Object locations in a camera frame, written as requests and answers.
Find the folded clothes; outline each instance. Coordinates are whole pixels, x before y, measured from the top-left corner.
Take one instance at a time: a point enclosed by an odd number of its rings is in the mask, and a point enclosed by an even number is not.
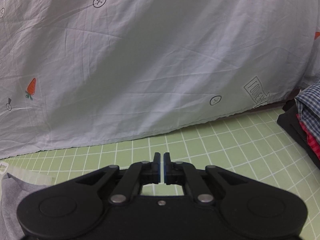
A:
[[[33,185],[6,173],[2,178],[2,198],[0,206],[0,239],[20,240],[24,233],[17,219],[17,207],[29,194],[48,187]]]
[[[308,131],[304,123],[300,121],[298,114],[297,114],[297,119],[299,120],[302,130],[304,130],[304,132],[307,134],[308,145],[313,150],[313,152],[317,155],[317,157],[320,159],[320,145],[318,144],[317,140],[312,136],[312,134]]]
[[[295,97],[299,119],[320,144],[320,80]]]

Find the gray fabric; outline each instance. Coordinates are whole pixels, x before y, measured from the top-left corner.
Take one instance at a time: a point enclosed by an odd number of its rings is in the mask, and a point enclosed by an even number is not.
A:
[[[46,187],[48,186],[24,182],[9,173],[3,176],[0,205],[1,240],[20,240],[24,236],[16,216],[17,207],[23,198]]]
[[[33,171],[27,171],[25,169],[9,165],[6,162],[0,162],[0,164],[8,165],[8,168],[6,171],[4,171],[2,174],[0,172],[0,200],[2,196],[1,181],[2,181],[2,177],[6,173],[10,173],[14,177],[21,179],[22,181],[27,183],[36,184],[36,185],[50,185],[50,186],[52,185],[52,176],[36,173]]]

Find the blue checkered shirt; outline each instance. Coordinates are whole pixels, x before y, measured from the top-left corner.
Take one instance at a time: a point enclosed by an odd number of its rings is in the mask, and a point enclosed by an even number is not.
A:
[[[300,121],[320,144],[320,80],[295,99]]]

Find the gray cloth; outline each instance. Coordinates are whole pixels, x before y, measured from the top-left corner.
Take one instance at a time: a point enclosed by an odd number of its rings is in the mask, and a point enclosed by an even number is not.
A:
[[[23,198],[46,187],[48,186],[24,182],[9,173],[3,176],[0,205],[1,240],[20,240],[24,236],[16,215],[17,207]]]

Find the green cutting mat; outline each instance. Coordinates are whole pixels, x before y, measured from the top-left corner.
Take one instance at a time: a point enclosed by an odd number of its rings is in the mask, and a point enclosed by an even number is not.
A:
[[[277,124],[282,109],[244,114],[189,126],[167,134],[114,144],[43,151],[5,160],[11,165],[48,174],[60,183],[110,164],[128,168],[151,161],[154,152],[170,152],[173,161],[204,169],[214,164],[299,195],[309,216],[305,240],[320,239],[320,170]],[[147,185],[149,195],[179,195],[181,187]]]

